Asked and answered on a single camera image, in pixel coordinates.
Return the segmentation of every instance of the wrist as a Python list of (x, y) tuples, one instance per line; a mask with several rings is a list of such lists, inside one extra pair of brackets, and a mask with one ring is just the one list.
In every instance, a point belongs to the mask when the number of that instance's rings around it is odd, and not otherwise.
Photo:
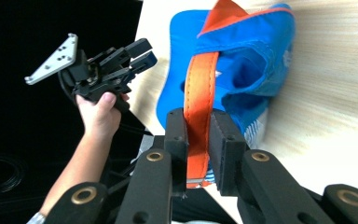
[(99, 132), (95, 132), (93, 130), (89, 130), (89, 131), (85, 131), (83, 134), (83, 139), (88, 141), (88, 142), (95, 142), (95, 143), (111, 143), (112, 142), (112, 138), (114, 136), (115, 133), (111, 132), (111, 133), (99, 133)]

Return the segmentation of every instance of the blue fabric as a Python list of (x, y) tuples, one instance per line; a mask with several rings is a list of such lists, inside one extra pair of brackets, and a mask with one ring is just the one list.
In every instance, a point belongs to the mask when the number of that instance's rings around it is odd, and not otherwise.
[[(286, 4), (275, 7), (290, 9)], [(186, 72), (192, 56), (219, 51), (213, 108), (228, 112), (245, 133), (284, 83), (295, 19), (286, 11), (270, 12), (197, 37), (208, 13), (189, 10), (172, 18), (171, 64), (158, 100), (158, 120), (165, 128), (167, 113), (184, 106)]]

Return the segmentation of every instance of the white logo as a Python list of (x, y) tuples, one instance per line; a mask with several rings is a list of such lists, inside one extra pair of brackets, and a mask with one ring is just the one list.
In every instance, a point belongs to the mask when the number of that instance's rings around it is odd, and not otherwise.
[(220, 75), (222, 75), (221, 72), (219, 72), (219, 71), (214, 71), (214, 76), (215, 76), (215, 77), (220, 77)]
[(286, 68), (288, 68), (291, 62), (292, 62), (292, 52), (286, 50), (283, 54), (283, 64)]

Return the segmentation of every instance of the silver metal plate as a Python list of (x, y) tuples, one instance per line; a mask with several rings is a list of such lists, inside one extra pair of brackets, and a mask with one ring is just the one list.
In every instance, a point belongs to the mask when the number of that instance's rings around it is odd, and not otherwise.
[(68, 38), (48, 57), (48, 59), (39, 66), (39, 68), (30, 76), (25, 77), (28, 85), (50, 77), (61, 71), (63, 68), (73, 64), (76, 60), (77, 35), (68, 34)]

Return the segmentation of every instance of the wooden table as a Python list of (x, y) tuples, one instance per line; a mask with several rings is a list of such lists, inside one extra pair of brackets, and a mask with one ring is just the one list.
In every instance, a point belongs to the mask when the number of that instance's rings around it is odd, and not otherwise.
[[(131, 83), (131, 112), (153, 134), (164, 134), (156, 106), (170, 61), (170, 20), (212, 0), (144, 0), (136, 39), (147, 38), (158, 64)], [(236, 1), (248, 12), (278, 1)], [(322, 194), (329, 184), (358, 188), (358, 1), (286, 1), (296, 16), (290, 73), (268, 115), (265, 149), (300, 185)], [(214, 187), (208, 188), (212, 195)], [(238, 220), (236, 205), (223, 205)]]

